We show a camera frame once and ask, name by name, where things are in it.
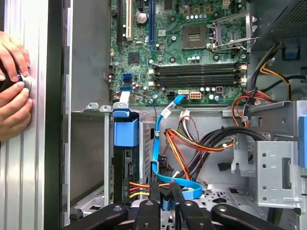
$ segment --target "blue plastic latch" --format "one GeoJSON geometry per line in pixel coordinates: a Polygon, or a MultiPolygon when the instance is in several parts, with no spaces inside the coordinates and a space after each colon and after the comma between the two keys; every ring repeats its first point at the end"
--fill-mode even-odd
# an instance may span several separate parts
{"type": "Polygon", "coordinates": [[[112,113],[113,117],[122,117],[122,118],[128,118],[130,115],[129,109],[118,109],[114,110],[112,113]]]}
{"type": "Polygon", "coordinates": [[[298,165],[307,169],[307,116],[298,118],[298,165]]]}
{"type": "Polygon", "coordinates": [[[114,123],[114,145],[135,147],[139,144],[139,119],[114,123]]]}
{"type": "Polygon", "coordinates": [[[163,199],[162,209],[168,211],[170,209],[169,199],[163,199]]]}

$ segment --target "cpu socket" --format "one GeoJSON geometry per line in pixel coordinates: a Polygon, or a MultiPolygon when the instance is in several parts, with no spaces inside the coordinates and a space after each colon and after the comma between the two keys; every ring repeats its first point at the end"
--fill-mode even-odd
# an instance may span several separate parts
{"type": "Polygon", "coordinates": [[[201,49],[206,47],[206,27],[191,26],[182,29],[182,48],[201,49]]]}

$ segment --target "blue sata port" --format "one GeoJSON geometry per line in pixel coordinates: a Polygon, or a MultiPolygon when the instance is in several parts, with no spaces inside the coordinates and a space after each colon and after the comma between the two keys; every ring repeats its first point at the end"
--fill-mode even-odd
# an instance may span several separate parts
{"type": "Polygon", "coordinates": [[[131,92],[132,91],[132,87],[131,86],[120,87],[119,91],[120,92],[126,92],[126,91],[131,92]]]}
{"type": "Polygon", "coordinates": [[[132,79],[132,77],[133,77],[132,73],[123,73],[123,78],[125,79],[128,79],[128,78],[132,79]]]}

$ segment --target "hand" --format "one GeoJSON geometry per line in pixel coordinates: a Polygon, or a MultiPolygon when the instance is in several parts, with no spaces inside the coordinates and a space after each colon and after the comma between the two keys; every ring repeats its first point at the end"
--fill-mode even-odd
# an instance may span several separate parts
{"type": "MultiPolygon", "coordinates": [[[[30,58],[28,52],[19,41],[4,32],[0,32],[0,59],[13,82],[18,80],[15,62],[21,73],[25,77],[29,76],[30,58]]],[[[0,70],[0,81],[3,80],[5,80],[5,75],[0,70]]]]}
{"type": "Polygon", "coordinates": [[[0,93],[0,142],[17,136],[31,119],[32,100],[23,82],[0,93]]]}

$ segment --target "motherboard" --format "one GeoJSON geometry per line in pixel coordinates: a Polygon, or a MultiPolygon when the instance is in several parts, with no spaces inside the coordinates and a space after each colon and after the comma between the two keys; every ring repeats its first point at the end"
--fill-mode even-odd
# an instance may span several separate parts
{"type": "Polygon", "coordinates": [[[111,0],[111,103],[231,104],[247,84],[247,0],[111,0]]]}

